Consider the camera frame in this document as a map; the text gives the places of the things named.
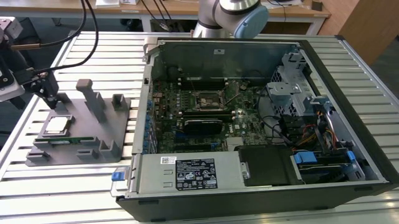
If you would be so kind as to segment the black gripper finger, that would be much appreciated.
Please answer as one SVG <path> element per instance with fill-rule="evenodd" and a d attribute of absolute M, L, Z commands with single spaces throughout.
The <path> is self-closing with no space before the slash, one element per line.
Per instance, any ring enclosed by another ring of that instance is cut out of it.
<path fill-rule="evenodd" d="M 38 74 L 33 83 L 34 93 L 43 99 L 51 109 L 57 108 L 59 85 L 53 72 Z"/>
<path fill-rule="evenodd" d="M 27 102 L 25 100 L 25 96 L 27 93 L 23 93 L 22 95 L 14 97 L 13 99 L 10 99 L 10 102 L 13 103 L 13 105 L 19 109 L 23 110 L 27 106 Z"/>

